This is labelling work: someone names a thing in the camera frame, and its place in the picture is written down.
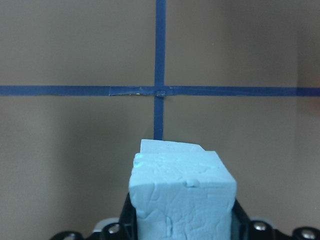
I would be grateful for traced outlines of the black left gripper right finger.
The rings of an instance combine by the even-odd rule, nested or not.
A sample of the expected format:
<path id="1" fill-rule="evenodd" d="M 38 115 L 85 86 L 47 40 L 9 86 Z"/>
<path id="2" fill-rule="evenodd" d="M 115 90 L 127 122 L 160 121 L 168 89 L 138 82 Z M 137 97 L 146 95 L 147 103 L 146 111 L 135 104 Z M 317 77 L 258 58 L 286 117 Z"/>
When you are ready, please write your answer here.
<path id="1" fill-rule="evenodd" d="M 231 240 L 246 240 L 250 218 L 236 199 L 231 211 Z"/>

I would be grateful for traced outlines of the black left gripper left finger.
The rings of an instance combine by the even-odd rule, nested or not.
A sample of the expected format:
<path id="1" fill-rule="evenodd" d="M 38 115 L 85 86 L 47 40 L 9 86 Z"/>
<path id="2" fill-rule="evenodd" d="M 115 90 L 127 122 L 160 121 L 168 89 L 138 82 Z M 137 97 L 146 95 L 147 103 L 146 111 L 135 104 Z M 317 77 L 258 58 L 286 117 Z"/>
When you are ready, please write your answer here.
<path id="1" fill-rule="evenodd" d="M 123 226 L 126 240 L 137 240 L 137 215 L 128 193 L 119 217 L 119 223 Z"/>

